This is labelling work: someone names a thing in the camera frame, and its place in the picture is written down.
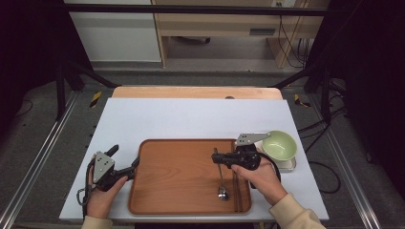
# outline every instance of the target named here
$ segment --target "beige sleeve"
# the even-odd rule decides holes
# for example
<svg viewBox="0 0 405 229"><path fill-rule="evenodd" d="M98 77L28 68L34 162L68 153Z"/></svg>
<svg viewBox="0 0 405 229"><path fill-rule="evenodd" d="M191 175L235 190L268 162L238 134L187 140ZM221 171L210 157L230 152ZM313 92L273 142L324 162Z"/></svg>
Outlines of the beige sleeve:
<svg viewBox="0 0 405 229"><path fill-rule="evenodd" d="M109 219L97 219L86 216L81 229L111 229L113 222Z"/></svg>
<svg viewBox="0 0 405 229"><path fill-rule="evenodd" d="M268 211L283 229L325 228L315 213L303 208L292 194L286 195Z"/></svg>

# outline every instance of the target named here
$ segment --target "ceramic bowl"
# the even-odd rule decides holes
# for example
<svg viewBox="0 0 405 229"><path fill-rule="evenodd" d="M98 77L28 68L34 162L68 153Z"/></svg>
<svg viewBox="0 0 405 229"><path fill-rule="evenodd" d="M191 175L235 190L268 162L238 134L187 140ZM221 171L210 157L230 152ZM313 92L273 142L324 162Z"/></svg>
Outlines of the ceramic bowl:
<svg viewBox="0 0 405 229"><path fill-rule="evenodd" d="M271 131L263 140L263 150L275 160L291 160L297 153L297 143L291 135L282 131Z"/></svg>

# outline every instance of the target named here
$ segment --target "human hand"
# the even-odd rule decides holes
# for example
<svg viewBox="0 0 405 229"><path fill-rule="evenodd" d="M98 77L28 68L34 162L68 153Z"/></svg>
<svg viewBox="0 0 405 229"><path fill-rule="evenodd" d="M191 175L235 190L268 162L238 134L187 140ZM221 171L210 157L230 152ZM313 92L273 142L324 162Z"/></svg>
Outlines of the human hand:
<svg viewBox="0 0 405 229"><path fill-rule="evenodd" d="M93 183L93 169L94 167L90 169L88 180L88 182L91 184ZM89 202L87 203L87 216L98 219L108 218L114 198L122 186L124 186L127 179L128 177L122 177L107 192L103 192L95 188L90 194Z"/></svg>
<svg viewBox="0 0 405 229"><path fill-rule="evenodd" d="M287 191L276 176L271 162L263 157L259 168L256 170L250 171L236 164L233 164L231 168L237 175L248 179L271 205L276 204L287 195Z"/></svg>

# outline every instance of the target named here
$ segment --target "spoon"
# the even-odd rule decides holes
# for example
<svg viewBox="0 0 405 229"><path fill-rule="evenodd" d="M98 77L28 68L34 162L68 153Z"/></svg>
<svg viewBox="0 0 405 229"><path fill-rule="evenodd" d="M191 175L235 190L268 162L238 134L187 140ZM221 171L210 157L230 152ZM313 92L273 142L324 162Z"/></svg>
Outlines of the spoon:
<svg viewBox="0 0 405 229"><path fill-rule="evenodd" d="M218 164L218 168L220 169L220 176L221 176L221 186L218 188L218 198L222 201L227 201L229 200L229 194L224 186L223 172L221 170L220 164Z"/></svg>

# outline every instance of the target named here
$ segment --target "white cabinet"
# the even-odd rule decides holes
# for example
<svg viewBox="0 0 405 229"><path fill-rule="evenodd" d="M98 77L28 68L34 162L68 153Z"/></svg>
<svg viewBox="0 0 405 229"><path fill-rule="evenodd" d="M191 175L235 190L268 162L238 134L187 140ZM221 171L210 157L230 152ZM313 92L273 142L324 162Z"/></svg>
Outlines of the white cabinet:
<svg viewBox="0 0 405 229"><path fill-rule="evenodd" d="M150 0L65 0L80 4L150 5ZM71 12L92 63L161 62L152 13Z"/></svg>

